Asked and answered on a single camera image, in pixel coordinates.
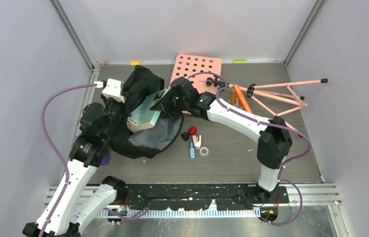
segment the floor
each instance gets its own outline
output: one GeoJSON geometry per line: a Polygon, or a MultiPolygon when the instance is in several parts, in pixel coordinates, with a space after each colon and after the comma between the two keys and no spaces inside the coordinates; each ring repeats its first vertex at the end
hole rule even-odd
{"type": "MultiPolygon", "coordinates": [[[[298,207],[279,207],[277,223],[291,220],[298,207]]],[[[256,218],[174,218],[140,219],[109,224],[107,219],[94,219],[82,236],[134,237],[336,237],[334,224],[327,206],[304,206],[302,215],[294,223],[275,227],[256,218]]]]}
{"type": "MultiPolygon", "coordinates": [[[[168,87],[173,65],[148,65],[152,72],[165,79],[168,87]]],[[[99,80],[114,78],[126,80],[134,66],[109,65],[101,69],[99,80]]],[[[222,76],[233,84],[247,87],[257,85],[289,82],[284,64],[223,64],[222,76]]],[[[271,90],[285,92],[286,89],[271,90]]],[[[101,102],[101,89],[96,89],[93,101],[101,102]]],[[[222,93],[227,98],[229,89],[222,93]]],[[[267,98],[259,99],[275,112],[293,108],[286,103],[267,98]]],[[[271,117],[253,100],[248,100],[254,114],[271,117]]],[[[306,133],[299,111],[284,115],[283,118],[299,131],[306,133]]],[[[260,175],[260,162],[256,158],[256,144],[241,133],[222,124],[205,121],[185,115],[183,132],[196,126],[202,135],[202,145],[209,148],[209,156],[201,157],[196,153],[195,159],[189,158],[188,143],[178,138],[165,152],[153,159],[129,159],[111,152],[110,162],[101,166],[91,178],[91,183],[100,183],[106,176],[112,175],[126,183],[256,183],[260,175]]],[[[292,135],[293,146],[289,157],[306,150],[306,142],[292,135]]],[[[313,152],[289,163],[283,172],[283,178],[296,183],[321,182],[313,152]]]]}

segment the orange package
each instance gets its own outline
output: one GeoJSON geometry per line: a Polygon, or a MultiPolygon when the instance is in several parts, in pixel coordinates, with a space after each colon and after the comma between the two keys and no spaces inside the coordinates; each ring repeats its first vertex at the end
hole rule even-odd
{"type": "Polygon", "coordinates": [[[252,114],[251,108],[237,84],[232,86],[231,93],[228,97],[228,103],[252,114]]]}

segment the wall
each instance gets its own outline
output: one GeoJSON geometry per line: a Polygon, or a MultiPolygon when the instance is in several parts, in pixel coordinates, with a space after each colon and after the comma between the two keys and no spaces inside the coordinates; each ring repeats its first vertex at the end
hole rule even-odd
{"type": "Polygon", "coordinates": [[[369,237],[369,1],[327,1],[289,70],[299,86],[315,155],[335,182],[354,232],[369,237]]]}
{"type": "Polygon", "coordinates": [[[315,0],[62,0],[82,42],[110,64],[179,53],[282,62],[315,0]]]}
{"type": "MultiPolygon", "coordinates": [[[[83,84],[88,68],[48,1],[0,1],[0,236],[21,236],[43,211],[62,165],[41,131],[45,100],[83,84]]],[[[55,99],[50,136],[69,151],[83,92],[55,99]]]]}

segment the white tape roll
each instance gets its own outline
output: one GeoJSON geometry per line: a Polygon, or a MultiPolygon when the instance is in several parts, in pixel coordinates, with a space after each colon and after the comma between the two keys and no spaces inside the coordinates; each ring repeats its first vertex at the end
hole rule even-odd
{"type": "Polygon", "coordinates": [[[209,149],[207,147],[200,147],[200,155],[207,157],[209,155],[209,149]]]}

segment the purple cable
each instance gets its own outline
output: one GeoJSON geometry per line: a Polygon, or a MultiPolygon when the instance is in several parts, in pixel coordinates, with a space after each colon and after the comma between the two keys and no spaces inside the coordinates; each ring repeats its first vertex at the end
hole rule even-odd
{"type": "Polygon", "coordinates": [[[47,108],[48,104],[53,99],[55,99],[57,96],[65,93],[65,92],[71,91],[71,90],[81,89],[81,88],[86,88],[86,87],[93,87],[93,86],[97,86],[97,84],[77,85],[77,86],[73,86],[73,87],[69,87],[69,88],[66,88],[64,90],[61,90],[58,93],[56,93],[56,94],[52,95],[51,97],[49,97],[49,99],[46,100],[46,102],[44,103],[44,105],[43,105],[43,107],[41,109],[41,128],[43,130],[43,133],[44,133],[44,136],[46,137],[47,142],[52,147],[52,149],[55,151],[56,155],[59,157],[59,159],[62,162],[62,165],[65,168],[65,184],[64,184],[64,187],[62,188],[61,193],[59,194],[58,198],[56,199],[55,205],[52,207],[52,209],[50,210],[49,214],[46,217],[46,221],[44,222],[44,224],[43,224],[43,226],[41,228],[41,231],[39,233],[39,237],[42,237],[43,236],[43,233],[44,233],[44,231],[45,231],[45,229],[47,227],[47,224],[50,221],[53,213],[55,212],[56,207],[58,206],[59,202],[61,201],[62,196],[64,195],[64,193],[66,191],[66,188],[68,187],[68,183],[69,183],[69,170],[68,170],[67,162],[64,159],[64,157],[61,155],[61,153],[58,151],[58,149],[56,148],[55,144],[52,142],[52,139],[50,138],[49,133],[47,132],[46,124],[44,123],[44,112],[46,111],[46,108],[47,108]]]}
{"type": "MultiPolygon", "coordinates": [[[[256,120],[256,119],[251,118],[250,116],[247,116],[247,115],[245,115],[245,114],[243,114],[243,113],[240,113],[240,112],[238,112],[238,111],[236,111],[236,110],[234,110],[234,109],[232,109],[232,108],[228,108],[224,103],[222,103],[222,102],[219,100],[219,93],[220,93],[221,91],[225,90],[225,88],[228,88],[229,83],[228,83],[226,80],[224,80],[224,78],[222,78],[220,75],[218,75],[218,74],[216,74],[216,73],[211,73],[211,72],[200,72],[200,73],[195,73],[195,74],[193,74],[193,75],[190,75],[188,78],[192,78],[192,77],[197,76],[197,75],[200,75],[200,74],[210,74],[210,75],[214,75],[215,77],[217,77],[217,78],[219,78],[219,79],[221,79],[221,80],[223,80],[223,81],[225,82],[225,86],[224,86],[224,87],[222,87],[222,88],[219,88],[219,89],[218,89],[218,91],[216,92],[216,101],[217,101],[217,102],[218,102],[218,103],[219,103],[223,108],[226,108],[227,110],[229,110],[229,111],[231,111],[231,112],[233,112],[233,113],[235,113],[235,114],[237,114],[237,115],[239,115],[239,116],[241,116],[241,117],[243,117],[243,118],[245,118],[245,119],[248,119],[248,120],[250,120],[250,121],[253,121],[253,122],[255,122],[255,123],[262,124],[262,125],[266,125],[266,126],[271,126],[271,127],[276,127],[276,128],[280,128],[280,129],[284,129],[284,130],[287,130],[287,131],[294,132],[294,133],[298,134],[300,137],[302,137],[302,138],[306,141],[306,143],[308,143],[308,148],[306,149],[306,151],[305,151],[305,152],[303,152],[302,154],[299,154],[299,155],[297,155],[297,156],[291,157],[291,158],[289,158],[289,159],[285,160],[285,161],[282,163],[281,168],[279,169],[278,179],[281,179],[281,175],[282,175],[282,172],[283,172],[282,167],[284,167],[288,162],[290,162],[290,161],[292,161],[292,160],[294,160],[294,159],[301,158],[301,157],[305,156],[306,154],[308,154],[308,153],[311,151],[311,148],[312,148],[311,141],[307,138],[307,136],[306,136],[305,134],[303,134],[303,133],[299,132],[298,130],[295,130],[295,129],[292,129],[292,128],[290,128],[290,127],[286,127],[286,126],[277,125],[277,124],[274,124],[274,123],[268,123],[268,122],[258,121],[258,120],[256,120]]],[[[302,194],[301,194],[301,192],[300,192],[299,188],[298,188],[294,183],[292,183],[292,182],[291,182],[291,181],[289,181],[289,180],[286,180],[286,179],[281,179],[281,180],[282,180],[282,181],[285,181],[285,182],[288,182],[288,183],[290,183],[290,184],[292,184],[292,185],[296,188],[296,190],[299,192],[299,197],[300,197],[300,208],[299,208],[299,212],[298,212],[298,214],[296,215],[296,217],[295,217],[294,219],[292,219],[291,221],[286,222],[286,223],[271,223],[272,225],[275,225],[275,226],[284,226],[284,225],[288,225],[288,224],[290,224],[290,223],[294,222],[296,219],[298,219],[298,217],[299,217],[299,215],[300,215],[300,213],[301,213],[301,211],[302,211],[302,194]]]]}
{"type": "Polygon", "coordinates": [[[108,208],[103,208],[103,210],[106,210],[106,211],[114,214],[115,216],[120,217],[122,220],[133,221],[133,220],[137,220],[137,219],[141,218],[142,216],[144,216],[149,211],[149,207],[145,207],[144,209],[140,210],[138,213],[136,213],[132,217],[122,216],[122,215],[118,214],[117,212],[115,212],[111,209],[108,209],[108,208]]]}

